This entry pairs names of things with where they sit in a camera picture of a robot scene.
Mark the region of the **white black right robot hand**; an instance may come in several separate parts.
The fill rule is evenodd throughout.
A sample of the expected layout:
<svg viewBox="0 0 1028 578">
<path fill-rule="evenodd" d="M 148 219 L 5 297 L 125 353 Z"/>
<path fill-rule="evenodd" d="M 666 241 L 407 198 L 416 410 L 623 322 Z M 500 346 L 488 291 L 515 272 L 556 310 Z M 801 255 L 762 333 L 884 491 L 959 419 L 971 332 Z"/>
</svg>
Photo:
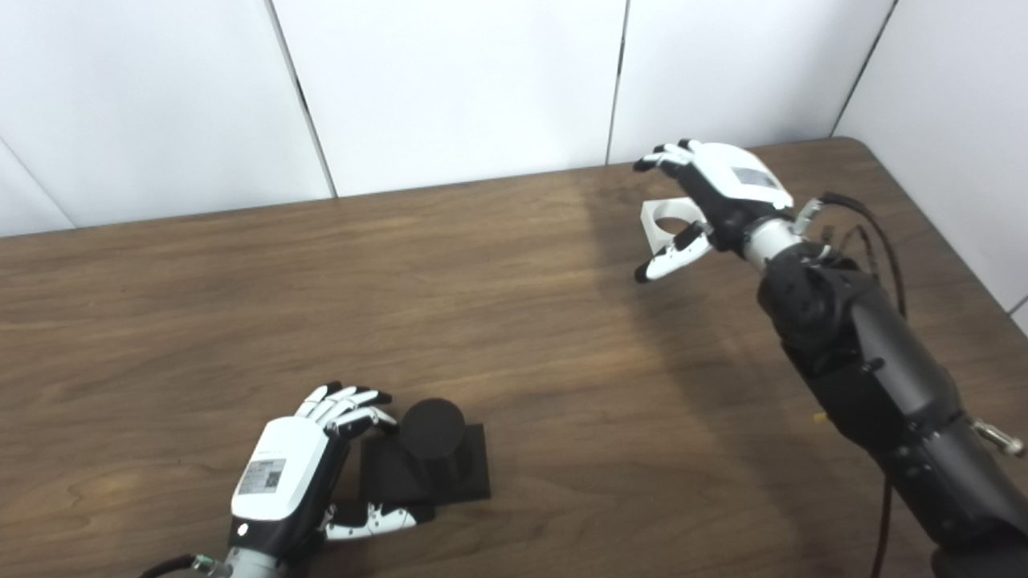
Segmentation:
<svg viewBox="0 0 1028 578">
<path fill-rule="evenodd" d="M 660 169 L 680 184 L 699 212 L 687 227 L 634 272 L 647 284 L 694 263 L 709 252 L 732 252 L 757 270 L 799 246 L 790 191 L 771 169 L 735 145 L 683 140 L 662 144 L 633 164 L 633 171 Z"/>
</svg>

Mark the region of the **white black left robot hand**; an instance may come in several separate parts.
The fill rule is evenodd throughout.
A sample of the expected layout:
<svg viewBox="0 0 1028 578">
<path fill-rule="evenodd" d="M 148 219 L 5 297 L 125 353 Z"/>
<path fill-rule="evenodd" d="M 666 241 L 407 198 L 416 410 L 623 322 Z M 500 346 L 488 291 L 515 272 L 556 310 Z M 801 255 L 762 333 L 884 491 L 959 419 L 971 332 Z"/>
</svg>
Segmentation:
<svg viewBox="0 0 1028 578">
<path fill-rule="evenodd" d="M 235 576 L 282 576 L 326 543 L 433 522 L 430 504 L 334 501 L 350 446 L 370 430 L 399 428 L 390 395 L 332 381 L 263 428 L 231 496 L 227 564 Z"/>
</svg>

